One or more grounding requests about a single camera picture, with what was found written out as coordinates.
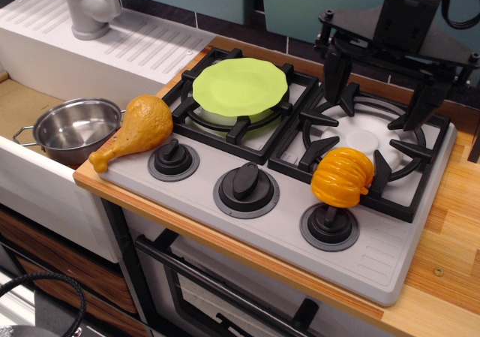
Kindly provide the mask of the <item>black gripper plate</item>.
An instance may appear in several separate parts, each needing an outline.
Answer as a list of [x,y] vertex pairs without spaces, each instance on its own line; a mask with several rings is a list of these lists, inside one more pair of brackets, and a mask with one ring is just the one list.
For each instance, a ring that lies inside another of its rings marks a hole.
[[479,53],[423,17],[364,11],[321,11],[315,47],[324,59],[325,99],[339,104],[353,62],[421,81],[405,113],[404,131],[426,123],[448,96],[479,69]]

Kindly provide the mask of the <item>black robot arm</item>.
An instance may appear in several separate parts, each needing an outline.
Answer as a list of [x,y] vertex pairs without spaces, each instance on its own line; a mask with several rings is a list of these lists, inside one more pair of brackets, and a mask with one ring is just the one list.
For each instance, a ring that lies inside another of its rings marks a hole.
[[406,111],[393,125],[405,131],[420,128],[445,99],[465,91],[472,72],[479,69],[479,54],[449,37],[435,16],[441,14],[457,30],[478,25],[479,17],[454,21],[450,4],[451,0],[384,0],[368,10],[321,11],[315,47],[324,59],[325,99],[339,104],[353,62],[386,69],[418,82]]

